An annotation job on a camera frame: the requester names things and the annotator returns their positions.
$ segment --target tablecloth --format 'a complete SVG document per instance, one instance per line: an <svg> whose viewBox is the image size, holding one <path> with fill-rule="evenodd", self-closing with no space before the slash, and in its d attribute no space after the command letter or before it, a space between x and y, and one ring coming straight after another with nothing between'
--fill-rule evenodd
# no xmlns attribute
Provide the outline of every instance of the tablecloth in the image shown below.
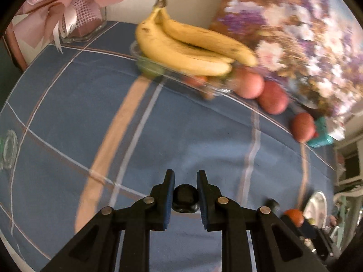
<svg viewBox="0 0 363 272"><path fill-rule="evenodd" d="M0 229L39 271L102 207L124 208L175 171L176 185L196 173L224 196L257 209L273 198L281 210L323 191L332 207L329 146L294 141L294 113L271 116L233 94L206 101L171 80L150 81L130 55L135 25L108 22L90 41L48 45L16 84L0 114L0 135L18 138L12 169L0 174ZM172 212L166 232L152 232L150 271L213 271L220 232L200 214Z"/></svg>

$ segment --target floral painting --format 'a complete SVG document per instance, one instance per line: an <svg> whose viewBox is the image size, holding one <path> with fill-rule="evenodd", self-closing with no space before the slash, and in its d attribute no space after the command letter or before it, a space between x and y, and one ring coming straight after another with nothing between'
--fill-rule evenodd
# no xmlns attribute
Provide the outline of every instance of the floral painting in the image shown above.
<svg viewBox="0 0 363 272"><path fill-rule="evenodd" d="M322 113L363 91L363 30L342 0L223 0L211 29L255 51L256 70Z"/></svg>

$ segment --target flower bouquet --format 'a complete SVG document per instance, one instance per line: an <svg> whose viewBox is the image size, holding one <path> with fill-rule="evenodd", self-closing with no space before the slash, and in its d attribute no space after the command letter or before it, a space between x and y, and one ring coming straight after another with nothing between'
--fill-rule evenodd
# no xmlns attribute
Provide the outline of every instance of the flower bouquet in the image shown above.
<svg viewBox="0 0 363 272"><path fill-rule="evenodd" d="M223 0L211 29L259 58L256 71L327 116L363 92L363 30L342 0Z"/></svg>
<svg viewBox="0 0 363 272"><path fill-rule="evenodd" d="M58 49L60 37L83 37L105 21L101 8L123 0L27 0L17 14L28 14L14 27L18 39L31 47L53 38Z"/></svg>

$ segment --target yellow banana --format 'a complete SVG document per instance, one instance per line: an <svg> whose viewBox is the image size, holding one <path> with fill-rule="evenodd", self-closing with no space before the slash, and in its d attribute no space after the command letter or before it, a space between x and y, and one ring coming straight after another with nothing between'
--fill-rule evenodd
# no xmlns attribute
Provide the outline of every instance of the yellow banana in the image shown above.
<svg viewBox="0 0 363 272"><path fill-rule="evenodd" d="M162 31L163 31L163 27L156 22L156 27ZM213 51L209 51L206 49L201 49L201 48L197 48L194 46L189 46L187 44L184 44L181 41L175 40L172 37L166 35L165 37L162 38L162 40L164 41L164 43L166 45L168 45L169 47L173 48L174 50L180 52L180 53L185 53L187 55L193 55L193 56L209 56L209 57L213 57L213 58L218 58L221 59L222 61L226 62L226 63L232 63L234 62L234 59L232 58L228 58L225 57L221 54L217 54Z"/></svg>
<svg viewBox="0 0 363 272"><path fill-rule="evenodd" d="M161 8L163 30L172 38L233 58L247 66L257 65L254 52L246 45L228 36L197 26L177 22Z"/></svg>
<svg viewBox="0 0 363 272"><path fill-rule="evenodd" d="M159 11L159 7L154 7L150 16L141 22L135 31L140 49L148 58L174 70L196 76L222 76L232 70L232 66L220 58L188 55L166 44L170 42L169 37L155 21Z"/></svg>

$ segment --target banana stem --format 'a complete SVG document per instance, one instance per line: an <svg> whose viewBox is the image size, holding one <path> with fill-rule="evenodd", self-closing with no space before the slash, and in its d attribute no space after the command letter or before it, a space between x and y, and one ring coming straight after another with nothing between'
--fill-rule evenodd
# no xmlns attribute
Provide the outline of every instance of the banana stem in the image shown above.
<svg viewBox="0 0 363 272"><path fill-rule="evenodd" d="M163 8L163 7L166 7L166 5L167 5L167 0L157 0L155 2L154 7Z"/></svg>

